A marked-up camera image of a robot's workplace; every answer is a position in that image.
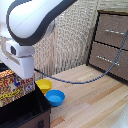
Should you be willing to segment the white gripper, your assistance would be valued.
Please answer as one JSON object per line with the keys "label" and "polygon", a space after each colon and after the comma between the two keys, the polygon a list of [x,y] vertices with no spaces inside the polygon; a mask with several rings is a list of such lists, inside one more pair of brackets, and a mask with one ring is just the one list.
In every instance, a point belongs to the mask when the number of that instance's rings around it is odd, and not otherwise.
{"label": "white gripper", "polygon": [[1,53],[2,62],[22,79],[34,74],[34,50],[16,50],[14,53]]}

